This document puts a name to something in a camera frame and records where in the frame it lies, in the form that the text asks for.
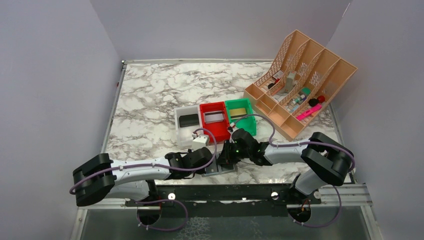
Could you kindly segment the red plastic bin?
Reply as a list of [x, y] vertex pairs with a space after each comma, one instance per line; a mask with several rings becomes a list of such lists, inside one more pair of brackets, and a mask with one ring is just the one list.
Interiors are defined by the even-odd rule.
[[[214, 135], [218, 143], [229, 140], [230, 133], [228, 131], [228, 127], [230, 123], [229, 123], [229, 118], [228, 118], [228, 113], [227, 113], [225, 103], [223, 101], [203, 103], [199, 105], [199, 110], [200, 110], [202, 127], [206, 130], [209, 130]], [[206, 124], [204, 122], [204, 113], [215, 112], [215, 111], [223, 112], [224, 121]]]

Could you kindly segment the grey card holder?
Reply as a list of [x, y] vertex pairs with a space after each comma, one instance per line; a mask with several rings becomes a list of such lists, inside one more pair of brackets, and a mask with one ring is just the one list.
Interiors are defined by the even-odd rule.
[[228, 174], [237, 171], [236, 164], [217, 164], [217, 160], [214, 158], [210, 165], [208, 165], [204, 172], [201, 174], [202, 177], [211, 177], [217, 175]]

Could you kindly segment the black card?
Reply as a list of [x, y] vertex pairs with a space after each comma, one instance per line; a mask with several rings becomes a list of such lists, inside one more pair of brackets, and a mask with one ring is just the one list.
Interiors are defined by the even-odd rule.
[[199, 115], [197, 113], [180, 115], [178, 117], [178, 126], [180, 128], [197, 126], [199, 124], [200, 124], [200, 120], [199, 120]]

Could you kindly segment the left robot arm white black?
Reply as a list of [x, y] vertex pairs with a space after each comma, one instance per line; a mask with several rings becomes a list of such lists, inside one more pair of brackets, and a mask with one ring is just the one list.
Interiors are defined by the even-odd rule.
[[100, 153], [73, 170], [74, 185], [69, 193], [79, 207], [94, 205], [105, 198], [142, 200], [148, 190], [142, 181], [181, 180], [203, 171], [217, 153], [202, 147], [191, 152], [170, 152], [155, 159], [122, 161]]

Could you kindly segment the white plastic bin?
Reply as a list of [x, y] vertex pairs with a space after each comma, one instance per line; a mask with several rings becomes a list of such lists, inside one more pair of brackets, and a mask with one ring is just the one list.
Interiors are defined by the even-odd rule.
[[[179, 147], [187, 148], [192, 146], [192, 133], [194, 130], [202, 128], [203, 124], [200, 116], [200, 108], [199, 105], [190, 105], [190, 106], [182, 106], [176, 107], [174, 110], [174, 121], [175, 121], [175, 132], [176, 132], [176, 141]], [[179, 127], [178, 118], [181, 115], [189, 115], [189, 114], [198, 114], [199, 125], [189, 126], [189, 127]]]

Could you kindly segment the green plastic bin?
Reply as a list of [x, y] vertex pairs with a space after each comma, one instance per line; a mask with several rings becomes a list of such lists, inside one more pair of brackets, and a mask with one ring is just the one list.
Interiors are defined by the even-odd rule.
[[248, 116], [243, 118], [246, 115], [253, 114], [253, 109], [251, 102], [248, 98], [226, 100], [225, 107], [228, 114], [228, 119], [230, 123], [235, 123], [237, 128], [242, 128], [245, 131], [249, 132], [252, 136], [257, 134], [257, 125], [254, 116]]

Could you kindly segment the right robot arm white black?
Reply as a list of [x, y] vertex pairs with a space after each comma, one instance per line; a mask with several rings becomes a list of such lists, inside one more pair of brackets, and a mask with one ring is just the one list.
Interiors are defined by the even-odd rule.
[[274, 144], [259, 142], [244, 129], [237, 129], [230, 140], [224, 142], [216, 162], [233, 165], [244, 159], [257, 166], [306, 163], [309, 170], [299, 174], [289, 190], [292, 197], [299, 199], [305, 199], [325, 185], [343, 185], [354, 168], [353, 153], [321, 132], [314, 132], [309, 139]]

